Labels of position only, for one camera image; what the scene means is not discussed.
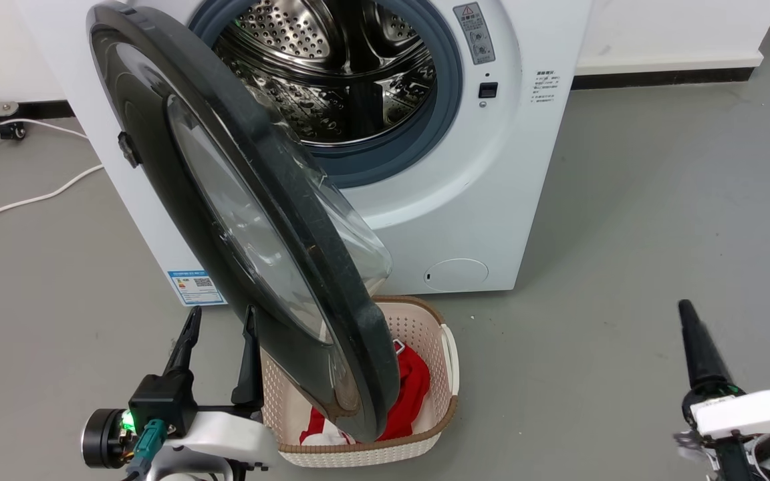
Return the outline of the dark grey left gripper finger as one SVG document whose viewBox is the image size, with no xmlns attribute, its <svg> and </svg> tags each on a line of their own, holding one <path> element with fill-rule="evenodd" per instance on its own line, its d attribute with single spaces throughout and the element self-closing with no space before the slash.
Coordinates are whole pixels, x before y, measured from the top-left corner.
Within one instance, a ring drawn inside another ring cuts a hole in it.
<svg viewBox="0 0 770 481">
<path fill-rule="evenodd" d="M 196 346 L 199 340 L 199 332 L 201 332 L 202 314 L 200 305 L 195 305 L 195 307 L 190 309 L 162 375 L 170 375 L 173 372 L 182 372 L 189 369 L 190 355 L 192 354 L 193 347 Z"/>
<path fill-rule="evenodd" d="M 245 346 L 237 385 L 231 394 L 231 402 L 235 407 L 263 407 L 263 372 L 259 332 L 257 332 L 258 319 L 257 308 L 254 305 L 248 305 L 243 329 Z"/>
</svg>

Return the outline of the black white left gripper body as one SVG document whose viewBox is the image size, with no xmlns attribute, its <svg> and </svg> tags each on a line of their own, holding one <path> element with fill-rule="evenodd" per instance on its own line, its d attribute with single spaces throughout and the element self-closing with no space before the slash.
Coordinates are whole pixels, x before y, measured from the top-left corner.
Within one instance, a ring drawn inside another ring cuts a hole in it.
<svg viewBox="0 0 770 481">
<path fill-rule="evenodd" d="M 274 438 L 262 407 L 201 407 L 191 373 L 147 375 L 127 408 L 98 409 L 82 432 L 82 460 L 126 472 L 266 472 Z"/>
</svg>

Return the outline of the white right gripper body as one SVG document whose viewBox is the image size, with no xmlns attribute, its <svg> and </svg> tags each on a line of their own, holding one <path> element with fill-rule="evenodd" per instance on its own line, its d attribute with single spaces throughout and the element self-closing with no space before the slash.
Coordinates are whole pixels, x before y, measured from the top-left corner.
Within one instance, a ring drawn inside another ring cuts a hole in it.
<svg viewBox="0 0 770 481">
<path fill-rule="evenodd" d="M 770 390 L 696 402 L 684 416 L 695 432 L 709 440 L 770 434 Z"/>
</svg>

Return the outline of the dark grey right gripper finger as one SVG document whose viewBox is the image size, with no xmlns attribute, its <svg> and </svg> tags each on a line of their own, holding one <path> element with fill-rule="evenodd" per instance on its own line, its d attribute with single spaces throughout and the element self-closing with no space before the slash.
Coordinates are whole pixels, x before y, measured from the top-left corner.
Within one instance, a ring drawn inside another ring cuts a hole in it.
<svg viewBox="0 0 770 481">
<path fill-rule="evenodd" d="M 688 393 L 694 396 L 730 396 L 737 386 L 708 327 L 700 320 L 690 299 L 678 302 L 682 344 L 688 374 Z"/>
</svg>

